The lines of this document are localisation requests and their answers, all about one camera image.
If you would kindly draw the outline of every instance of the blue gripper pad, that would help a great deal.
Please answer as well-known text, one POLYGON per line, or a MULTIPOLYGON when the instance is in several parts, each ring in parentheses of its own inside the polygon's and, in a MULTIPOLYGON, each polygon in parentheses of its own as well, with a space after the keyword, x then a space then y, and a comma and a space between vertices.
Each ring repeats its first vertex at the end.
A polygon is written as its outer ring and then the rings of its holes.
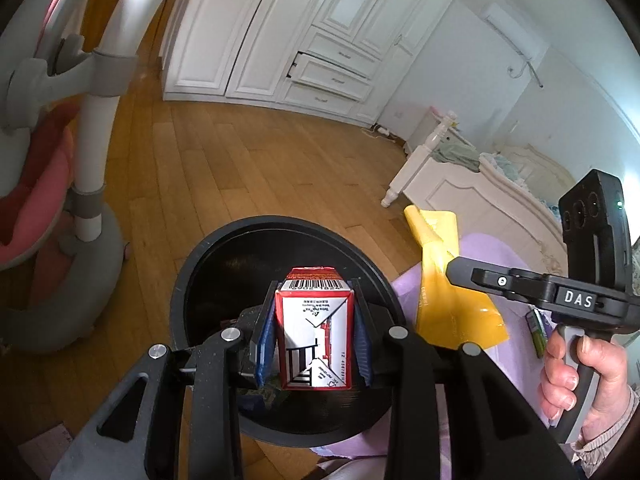
POLYGON ((275 313, 276 302, 274 299, 271 301, 271 307, 258 340, 258 362, 255 364, 255 380, 259 388, 263 387, 271 376, 271 363, 276 349, 275 313))
POLYGON ((354 314, 353 316, 353 352, 356 355, 356 362, 358 364, 358 371, 361 377, 364 379, 364 383, 367 386, 371 386, 373 380, 373 370, 371 368, 371 341, 367 336, 367 330, 364 326, 364 320, 360 313, 360 307, 358 306, 358 300, 354 300, 354 314))

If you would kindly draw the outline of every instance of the yellow plastic bag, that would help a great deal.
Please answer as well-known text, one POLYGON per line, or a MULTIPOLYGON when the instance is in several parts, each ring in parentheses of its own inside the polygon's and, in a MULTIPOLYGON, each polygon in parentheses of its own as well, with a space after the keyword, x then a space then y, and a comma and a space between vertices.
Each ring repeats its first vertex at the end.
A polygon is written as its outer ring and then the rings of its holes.
POLYGON ((415 328, 435 346, 457 349, 472 341, 483 349, 509 338, 500 312, 483 292, 453 286, 447 265, 460 255, 456 215, 449 211, 404 210, 422 247, 422 283, 415 328))

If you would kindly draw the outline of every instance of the red and white carton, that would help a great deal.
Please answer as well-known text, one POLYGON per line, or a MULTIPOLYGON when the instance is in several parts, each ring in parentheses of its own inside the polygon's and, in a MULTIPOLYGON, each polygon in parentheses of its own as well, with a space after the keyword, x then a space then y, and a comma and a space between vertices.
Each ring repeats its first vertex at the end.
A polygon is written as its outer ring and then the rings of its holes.
POLYGON ((282 388, 351 388, 353 291, 340 274, 296 267, 275 300, 282 388))

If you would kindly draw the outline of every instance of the barcode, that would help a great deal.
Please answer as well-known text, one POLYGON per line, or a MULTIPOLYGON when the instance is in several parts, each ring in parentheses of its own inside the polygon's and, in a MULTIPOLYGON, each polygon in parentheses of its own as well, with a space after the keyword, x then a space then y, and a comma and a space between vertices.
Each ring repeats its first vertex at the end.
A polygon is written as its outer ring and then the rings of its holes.
POLYGON ((287 290, 309 290, 318 289, 323 290, 340 290, 342 284, 338 280, 291 280, 287 283, 287 290))

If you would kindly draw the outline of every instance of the black bowl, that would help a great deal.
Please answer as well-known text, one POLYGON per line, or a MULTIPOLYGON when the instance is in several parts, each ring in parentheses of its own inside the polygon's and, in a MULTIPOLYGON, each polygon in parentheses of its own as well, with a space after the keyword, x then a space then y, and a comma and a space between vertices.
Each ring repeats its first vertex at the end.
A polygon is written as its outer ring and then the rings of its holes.
MULTIPOLYGON (((404 324, 390 283, 353 244, 311 222, 257 216, 213 232, 185 261, 171 298, 174 348, 201 344, 221 322, 262 304, 272 280, 283 280, 293 267, 313 266, 335 267, 345 280, 359 278, 366 300, 386 306, 394 321, 404 324)), ((365 388, 357 371, 353 381, 348 391, 292 391, 266 414, 240 412, 240 429, 280 446, 340 442, 368 430, 391 406, 389 389, 365 388)))

